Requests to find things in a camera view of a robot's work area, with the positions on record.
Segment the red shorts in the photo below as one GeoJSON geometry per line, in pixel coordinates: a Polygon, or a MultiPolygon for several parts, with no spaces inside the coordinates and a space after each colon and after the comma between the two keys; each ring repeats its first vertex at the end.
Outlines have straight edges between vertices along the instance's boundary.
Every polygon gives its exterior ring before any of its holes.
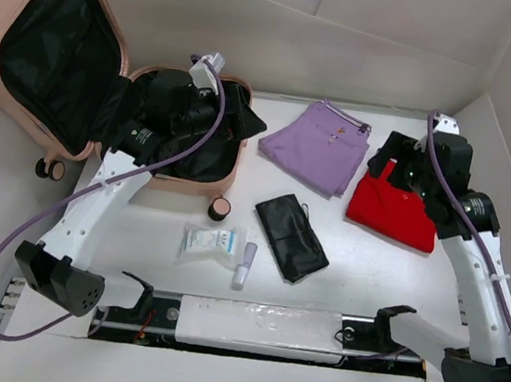
{"type": "Polygon", "coordinates": [[[430,254],[435,244],[434,223],[413,192],[396,189],[388,182],[394,166],[390,160],[379,178],[366,172],[355,187],[346,216],[382,236],[430,254]]]}

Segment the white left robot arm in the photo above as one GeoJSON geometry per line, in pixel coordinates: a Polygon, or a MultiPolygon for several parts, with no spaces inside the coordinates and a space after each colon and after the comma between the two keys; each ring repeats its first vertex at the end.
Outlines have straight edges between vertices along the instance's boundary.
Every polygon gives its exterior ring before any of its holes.
{"type": "Polygon", "coordinates": [[[244,143],[266,124],[250,88],[223,79],[203,86],[187,71],[150,68],[118,79],[93,126],[101,166],[38,242],[16,249],[29,286],[69,316],[117,307],[143,321],[152,287],[129,272],[103,277],[91,261],[105,232],[142,187],[219,199],[235,179],[244,143]]]}

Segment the small white purple tube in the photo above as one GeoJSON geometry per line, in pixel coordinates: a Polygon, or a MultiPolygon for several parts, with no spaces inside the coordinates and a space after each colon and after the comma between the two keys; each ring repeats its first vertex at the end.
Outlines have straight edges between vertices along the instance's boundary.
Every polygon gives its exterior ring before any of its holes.
{"type": "Polygon", "coordinates": [[[239,263],[235,269],[234,277],[232,278],[231,287],[234,290],[242,290],[249,276],[249,272],[254,262],[258,246],[252,241],[247,242],[244,247],[243,261],[239,263]]]}

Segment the black pouch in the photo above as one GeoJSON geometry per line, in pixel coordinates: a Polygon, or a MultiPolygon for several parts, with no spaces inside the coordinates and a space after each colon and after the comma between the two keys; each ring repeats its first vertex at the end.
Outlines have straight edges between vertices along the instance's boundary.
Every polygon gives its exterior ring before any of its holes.
{"type": "Polygon", "coordinates": [[[289,283],[330,265],[309,223],[307,207],[293,193],[257,203],[255,210],[278,269],[289,283]]]}

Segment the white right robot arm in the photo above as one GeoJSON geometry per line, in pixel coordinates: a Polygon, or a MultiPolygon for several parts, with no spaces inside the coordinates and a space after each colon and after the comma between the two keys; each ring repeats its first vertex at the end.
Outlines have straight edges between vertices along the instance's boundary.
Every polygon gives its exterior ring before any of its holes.
{"type": "Polygon", "coordinates": [[[443,382],[511,382],[511,298],[500,258],[492,200],[469,188],[472,146],[463,136],[436,132],[419,142],[396,130],[368,161],[379,178],[413,191],[435,225],[457,281],[468,340],[431,325],[408,305],[379,309],[370,336],[383,351],[406,347],[442,374],[443,382]]]}

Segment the purple shorts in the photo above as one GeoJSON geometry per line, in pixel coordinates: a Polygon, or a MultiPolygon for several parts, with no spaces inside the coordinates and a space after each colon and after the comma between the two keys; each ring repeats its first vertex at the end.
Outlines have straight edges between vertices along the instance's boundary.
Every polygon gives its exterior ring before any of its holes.
{"type": "Polygon", "coordinates": [[[342,196],[369,149],[372,128],[326,99],[259,140],[268,160],[324,197],[342,196]]]}

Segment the pink hard-shell suitcase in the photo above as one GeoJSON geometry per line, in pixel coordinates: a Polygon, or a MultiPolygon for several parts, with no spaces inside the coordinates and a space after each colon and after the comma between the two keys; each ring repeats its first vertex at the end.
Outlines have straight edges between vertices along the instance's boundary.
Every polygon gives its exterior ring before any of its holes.
{"type": "Polygon", "coordinates": [[[0,107],[44,149],[39,178],[100,157],[93,126],[129,68],[107,0],[0,0],[0,107]]]}

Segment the white packet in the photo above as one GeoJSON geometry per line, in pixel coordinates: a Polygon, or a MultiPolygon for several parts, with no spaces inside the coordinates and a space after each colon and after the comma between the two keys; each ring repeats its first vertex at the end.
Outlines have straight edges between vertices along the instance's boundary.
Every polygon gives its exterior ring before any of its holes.
{"type": "Polygon", "coordinates": [[[213,261],[229,271],[243,262],[246,244],[245,228],[201,228],[186,224],[175,263],[213,261]]]}

